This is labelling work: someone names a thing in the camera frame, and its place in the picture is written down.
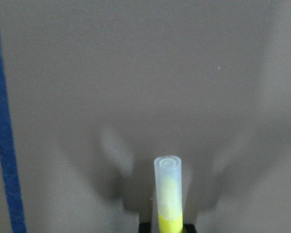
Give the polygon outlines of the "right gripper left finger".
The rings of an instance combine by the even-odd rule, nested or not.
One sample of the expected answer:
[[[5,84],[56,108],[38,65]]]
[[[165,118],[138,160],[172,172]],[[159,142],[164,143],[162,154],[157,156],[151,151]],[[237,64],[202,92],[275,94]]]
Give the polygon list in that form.
[[[157,233],[158,226],[151,222],[141,222],[138,226],[138,233]]]

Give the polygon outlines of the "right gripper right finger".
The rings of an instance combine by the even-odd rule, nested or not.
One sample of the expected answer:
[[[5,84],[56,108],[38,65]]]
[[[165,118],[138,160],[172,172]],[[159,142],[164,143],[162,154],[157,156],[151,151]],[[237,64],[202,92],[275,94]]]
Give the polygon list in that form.
[[[196,230],[194,224],[184,224],[183,225],[183,232],[184,233],[197,233],[197,230]]]

